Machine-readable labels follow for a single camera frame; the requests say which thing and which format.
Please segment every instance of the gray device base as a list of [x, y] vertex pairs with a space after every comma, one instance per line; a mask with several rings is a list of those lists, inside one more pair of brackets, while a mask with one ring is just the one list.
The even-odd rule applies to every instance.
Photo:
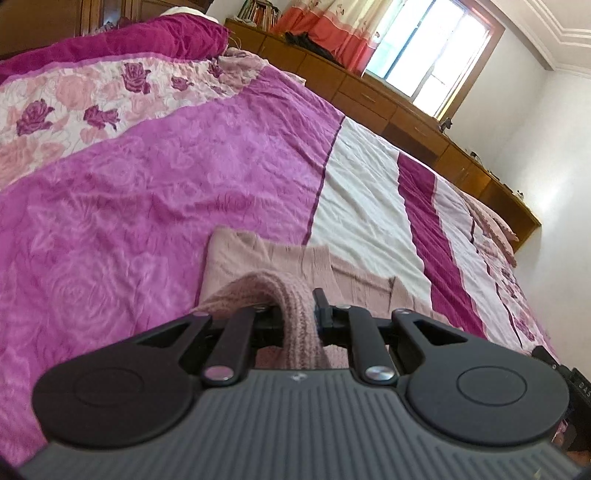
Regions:
[[395, 390], [349, 370], [251, 370], [206, 390], [167, 433], [119, 450], [50, 443], [28, 480], [572, 479], [548, 442], [509, 449], [446, 440], [420, 425]]

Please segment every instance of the orange curtain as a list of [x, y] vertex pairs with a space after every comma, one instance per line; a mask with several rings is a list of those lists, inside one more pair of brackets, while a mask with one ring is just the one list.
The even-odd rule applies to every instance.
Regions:
[[404, 0], [295, 0], [273, 32], [308, 33], [350, 72], [361, 75]]

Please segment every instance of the ceiling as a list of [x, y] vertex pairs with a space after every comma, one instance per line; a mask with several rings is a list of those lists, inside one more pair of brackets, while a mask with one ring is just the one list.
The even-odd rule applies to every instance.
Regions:
[[554, 70], [591, 78], [591, 0], [492, 0]]

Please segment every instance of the wooden dresser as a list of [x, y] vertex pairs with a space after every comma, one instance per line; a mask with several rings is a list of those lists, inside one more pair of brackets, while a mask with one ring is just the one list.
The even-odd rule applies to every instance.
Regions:
[[230, 45], [269, 60], [281, 70], [306, 79], [306, 86], [345, 115], [384, 137], [433, 168], [454, 185], [496, 211], [519, 237], [517, 250], [541, 226], [529, 208], [509, 188], [439, 132], [437, 121], [365, 74], [357, 77], [345, 69], [282, 38], [233, 20]]

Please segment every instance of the silver screw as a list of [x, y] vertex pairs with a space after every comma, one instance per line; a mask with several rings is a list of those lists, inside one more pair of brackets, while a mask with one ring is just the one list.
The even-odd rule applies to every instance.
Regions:
[[365, 371], [365, 376], [370, 380], [374, 380], [376, 382], [385, 382], [387, 380], [392, 380], [396, 375], [396, 372], [392, 370], [390, 367], [385, 367], [383, 365], [374, 365], [373, 367], [369, 367]]
[[205, 370], [204, 375], [208, 380], [224, 382], [234, 376], [234, 370], [225, 365], [214, 365]]
[[296, 381], [296, 382], [304, 381], [306, 378], [308, 378], [308, 375], [306, 375], [306, 374], [304, 374], [302, 372], [296, 373], [295, 375], [292, 375], [291, 376], [291, 379], [294, 380], [294, 381]]

